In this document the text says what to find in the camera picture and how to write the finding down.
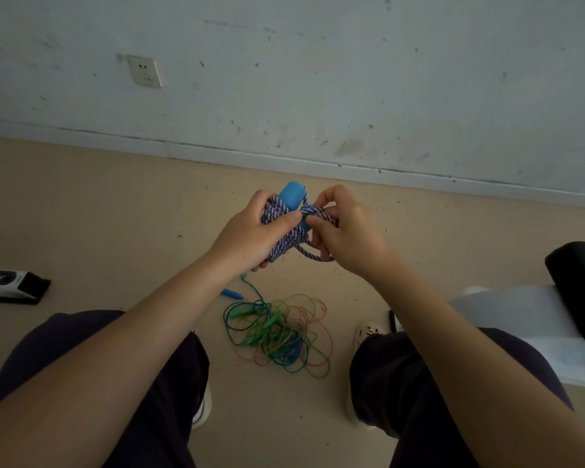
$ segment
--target pile of tangled cords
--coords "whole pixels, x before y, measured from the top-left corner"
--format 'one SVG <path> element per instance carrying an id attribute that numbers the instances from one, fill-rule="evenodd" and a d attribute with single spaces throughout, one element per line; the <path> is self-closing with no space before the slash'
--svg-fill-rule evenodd
<path id="1" fill-rule="evenodd" d="M 322 323 L 326 305 L 303 294 L 268 303 L 246 280 L 246 274 L 241 279 L 251 286 L 258 299 L 235 302 L 223 312 L 227 336 L 237 354 L 252 359 L 258 366 L 275 363 L 289 373 L 306 370 L 317 379 L 327 377 L 334 341 Z M 320 335 L 328 337 L 327 348 L 318 345 Z"/>

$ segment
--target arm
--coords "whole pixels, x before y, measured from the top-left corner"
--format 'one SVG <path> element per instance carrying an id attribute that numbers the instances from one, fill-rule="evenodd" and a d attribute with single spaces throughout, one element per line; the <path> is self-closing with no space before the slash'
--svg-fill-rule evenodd
<path id="1" fill-rule="evenodd" d="M 263 226 L 272 193 L 258 191 L 210 251 L 129 312 L 0 402 L 0 466 L 104 463 L 154 378 L 234 277 L 266 267 L 273 245 L 301 220 Z"/>
<path id="2" fill-rule="evenodd" d="M 461 436 L 484 468 L 585 467 L 585 425 L 504 350 L 466 322 L 369 225 L 343 186 L 316 206 L 339 228 L 306 219 L 314 244 L 367 280 L 390 305 L 427 364 Z"/>

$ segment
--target baseboard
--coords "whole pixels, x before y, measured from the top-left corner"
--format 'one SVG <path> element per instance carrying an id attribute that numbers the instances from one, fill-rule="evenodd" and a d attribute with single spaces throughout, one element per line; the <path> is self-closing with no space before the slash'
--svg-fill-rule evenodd
<path id="1" fill-rule="evenodd" d="M 20 140 L 39 141 L 43 143 L 94 149 L 109 149 L 112 151 L 124 151 L 127 153 L 224 164 L 227 166 L 237 166 L 250 169 L 288 172 L 335 180 L 351 180 L 393 185 L 397 187 L 428 189 L 441 192 L 463 193 L 513 200 L 530 200 L 534 202 L 585 208 L 585 194 L 563 190 L 375 169 L 362 166 L 338 165 L 334 163 L 245 153 L 241 151 L 185 143 L 172 143 L 169 141 L 124 137 L 105 133 L 68 130 L 65 128 L 52 128 L 47 126 L 0 121 L 0 136 Z"/>

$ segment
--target hand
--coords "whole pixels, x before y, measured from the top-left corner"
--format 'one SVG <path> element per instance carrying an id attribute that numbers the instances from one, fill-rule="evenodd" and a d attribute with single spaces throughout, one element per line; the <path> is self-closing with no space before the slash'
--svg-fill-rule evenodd
<path id="1" fill-rule="evenodd" d="M 390 253 L 388 245 L 371 223 L 366 208 L 343 185 L 325 189 L 313 205 L 325 207 L 330 202 L 335 202 L 335 206 L 327 207 L 325 212 L 338 219 L 338 228 L 317 216 L 306 217 L 312 228 L 312 245 L 320 249 L 323 261 L 331 253 L 346 270 L 365 278 Z"/>
<path id="2" fill-rule="evenodd" d="M 227 222 L 208 251 L 227 261 L 231 276 L 239 276 L 248 269 L 265 268 L 273 246 L 301 221 L 301 212 L 295 211 L 262 225 L 260 219 L 266 201 L 274 195 L 267 190 L 257 191 L 247 207 Z"/>

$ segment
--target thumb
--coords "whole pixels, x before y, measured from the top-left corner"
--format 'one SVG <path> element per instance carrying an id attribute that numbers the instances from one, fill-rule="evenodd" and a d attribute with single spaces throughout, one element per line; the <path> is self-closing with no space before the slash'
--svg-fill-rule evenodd
<path id="1" fill-rule="evenodd" d="M 266 225 L 265 227 L 269 230 L 269 236 L 273 238 L 273 243 L 277 243 L 285 234 L 296 227 L 301 222 L 301 217 L 301 212 L 295 210 Z"/>
<path id="2" fill-rule="evenodd" d="M 310 228 L 319 233 L 320 237 L 323 239 L 323 242 L 329 247 L 329 242 L 331 241 L 331 238 L 336 231 L 336 227 L 327 220 L 323 220 L 322 218 L 314 215 L 307 216 L 305 220 Z"/>

